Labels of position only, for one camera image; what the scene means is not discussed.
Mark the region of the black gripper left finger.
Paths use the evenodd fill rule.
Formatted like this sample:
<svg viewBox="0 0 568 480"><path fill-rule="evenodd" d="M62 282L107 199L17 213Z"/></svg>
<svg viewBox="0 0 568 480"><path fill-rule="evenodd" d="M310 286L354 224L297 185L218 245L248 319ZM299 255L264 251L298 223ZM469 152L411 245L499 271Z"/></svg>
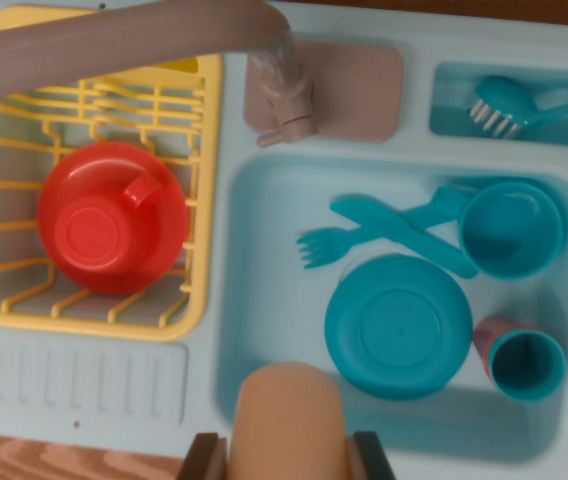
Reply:
<svg viewBox="0 0 568 480"><path fill-rule="evenodd" d="M217 433L198 433L184 458L177 480L225 480L227 439Z"/></svg>

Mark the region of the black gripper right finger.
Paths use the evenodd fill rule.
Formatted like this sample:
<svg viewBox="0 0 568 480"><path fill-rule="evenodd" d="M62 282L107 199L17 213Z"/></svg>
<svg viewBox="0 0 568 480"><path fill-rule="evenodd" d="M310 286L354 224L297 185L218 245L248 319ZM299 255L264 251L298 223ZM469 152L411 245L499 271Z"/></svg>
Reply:
<svg viewBox="0 0 568 480"><path fill-rule="evenodd" d="M395 474L378 435L358 431L347 438L350 478L354 480L395 480Z"/></svg>

